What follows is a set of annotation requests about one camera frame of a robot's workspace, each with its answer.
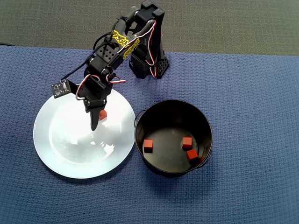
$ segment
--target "blue tablecloth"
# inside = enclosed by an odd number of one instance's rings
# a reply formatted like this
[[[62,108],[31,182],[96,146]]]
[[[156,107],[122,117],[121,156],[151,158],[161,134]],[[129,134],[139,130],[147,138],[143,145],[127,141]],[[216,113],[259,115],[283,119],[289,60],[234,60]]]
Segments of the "blue tablecloth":
[[[127,83],[114,88],[135,113],[164,99],[195,105],[214,133],[212,158],[171,179],[134,146],[108,174],[75,180],[42,163],[32,132],[50,85],[89,53],[0,47],[0,223],[299,223],[299,57],[167,53],[161,80],[123,63]]]

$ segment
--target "gray carpet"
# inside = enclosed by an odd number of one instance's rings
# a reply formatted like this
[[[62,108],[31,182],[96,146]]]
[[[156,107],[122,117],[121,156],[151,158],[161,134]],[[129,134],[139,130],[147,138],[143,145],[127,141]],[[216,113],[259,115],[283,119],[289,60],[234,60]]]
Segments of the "gray carpet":
[[[299,55],[299,0],[156,0],[166,51]],[[90,49],[140,0],[0,0],[0,42]]]

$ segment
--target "red wire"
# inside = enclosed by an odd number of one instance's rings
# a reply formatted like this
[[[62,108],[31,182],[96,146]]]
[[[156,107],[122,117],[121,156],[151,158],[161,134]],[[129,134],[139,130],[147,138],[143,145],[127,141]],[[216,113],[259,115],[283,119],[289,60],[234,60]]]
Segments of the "red wire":
[[[126,82],[125,80],[109,81],[109,80],[108,80],[108,76],[109,76],[109,75],[106,76],[106,80],[107,80],[107,82],[114,83],[114,84],[116,84],[116,83],[125,83],[125,82]]]
[[[153,55],[151,54],[151,51],[150,51],[150,41],[151,41],[151,38],[152,38],[153,33],[154,33],[154,31],[155,31],[156,23],[157,23],[156,20],[154,20],[153,30],[152,30],[151,33],[150,33],[149,44],[148,44],[149,55],[150,55],[150,58],[151,58],[153,64],[150,64],[149,61],[146,60],[146,62],[147,62],[149,65],[151,65],[151,66],[155,64],[155,60],[154,60]]]

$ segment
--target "white wire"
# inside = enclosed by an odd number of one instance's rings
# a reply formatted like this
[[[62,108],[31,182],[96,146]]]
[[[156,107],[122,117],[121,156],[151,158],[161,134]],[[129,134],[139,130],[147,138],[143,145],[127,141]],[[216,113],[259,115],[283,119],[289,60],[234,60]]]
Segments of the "white wire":
[[[109,83],[115,83],[115,84],[116,84],[116,83],[125,83],[125,82],[126,82],[125,80],[109,81],[108,76],[109,76],[109,75],[106,76],[106,80],[107,80],[107,82],[109,82]]]
[[[148,32],[146,32],[145,34],[143,34],[141,36],[135,37],[133,40],[131,40],[129,43],[127,43],[125,46],[123,46],[117,53],[119,54],[120,52],[122,52],[123,49],[125,49],[129,44],[131,44],[132,42],[134,42],[136,39],[144,37],[145,35],[149,34],[150,31],[152,31],[152,29],[155,27],[155,25],[156,25],[156,22],[154,22],[153,26],[148,30]]]
[[[77,89],[77,92],[76,92],[76,100],[83,100],[85,99],[85,97],[81,97],[79,98],[78,95],[79,95],[79,92],[80,92],[80,89],[83,85],[83,83],[88,79],[88,77],[90,77],[91,74],[88,74],[87,76],[85,76],[85,78],[82,80],[82,82],[80,83],[78,89]],[[97,75],[91,75],[92,77],[96,77],[98,79],[98,81],[100,80],[100,77],[98,77]]]
[[[149,64],[150,66],[153,66],[153,65],[155,64],[155,60],[154,60],[153,55],[152,55],[152,53],[151,53],[151,51],[150,51],[150,41],[151,41],[151,38],[152,38],[152,36],[153,36],[154,30],[155,30],[155,26],[156,26],[156,21],[155,21],[155,23],[154,23],[154,25],[153,25],[153,29],[152,29],[152,31],[151,31],[151,33],[150,33],[149,42],[148,42],[149,56],[150,56],[150,59],[151,59],[151,61],[153,62],[153,64],[149,63],[148,60],[146,60],[146,62],[147,62],[147,64]]]

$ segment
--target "orange block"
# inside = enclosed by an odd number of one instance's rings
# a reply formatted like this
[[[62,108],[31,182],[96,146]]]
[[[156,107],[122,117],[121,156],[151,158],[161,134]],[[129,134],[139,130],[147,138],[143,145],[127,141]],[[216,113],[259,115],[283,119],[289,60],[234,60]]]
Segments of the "orange block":
[[[192,138],[183,137],[183,148],[191,148],[191,147],[192,147]]]
[[[194,160],[196,158],[198,158],[197,152],[195,149],[191,149],[189,151],[186,152],[186,156],[188,161],[190,162],[191,160]]]
[[[153,152],[153,140],[145,139],[143,142],[143,148],[144,148],[145,153],[152,153]]]
[[[100,112],[100,120],[103,120],[107,117],[107,112],[105,110],[101,110]]]

